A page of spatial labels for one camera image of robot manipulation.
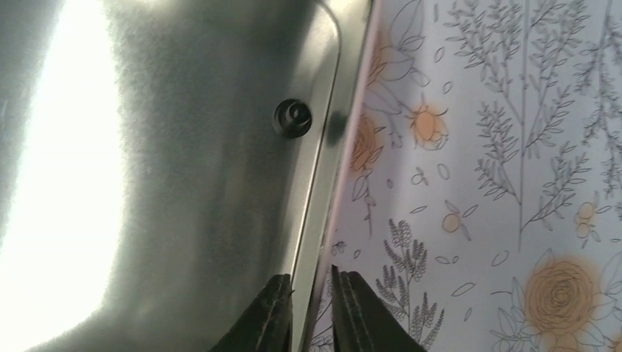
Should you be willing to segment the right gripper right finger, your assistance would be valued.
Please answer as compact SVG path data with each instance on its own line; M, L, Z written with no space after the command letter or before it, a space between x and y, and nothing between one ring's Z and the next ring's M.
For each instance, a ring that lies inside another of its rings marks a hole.
M425 351L403 330L358 272L341 271L333 265L331 283L336 351Z

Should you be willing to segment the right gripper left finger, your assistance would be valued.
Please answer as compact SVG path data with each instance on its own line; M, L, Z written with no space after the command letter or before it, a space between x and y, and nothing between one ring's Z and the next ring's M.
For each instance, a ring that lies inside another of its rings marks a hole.
M272 276L210 352L283 352L292 349L291 275Z

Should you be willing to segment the pink metal tray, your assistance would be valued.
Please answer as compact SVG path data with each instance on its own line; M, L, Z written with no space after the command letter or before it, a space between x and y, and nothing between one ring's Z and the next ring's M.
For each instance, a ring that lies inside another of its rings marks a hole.
M379 10L3 1L1 349L208 351L289 274L308 351Z

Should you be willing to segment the black piece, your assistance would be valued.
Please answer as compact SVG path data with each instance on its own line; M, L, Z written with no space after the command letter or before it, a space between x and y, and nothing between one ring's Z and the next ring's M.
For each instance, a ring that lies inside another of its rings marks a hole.
M312 112L302 100L290 98L278 104L272 122L279 135L295 139L306 134L311 128Z

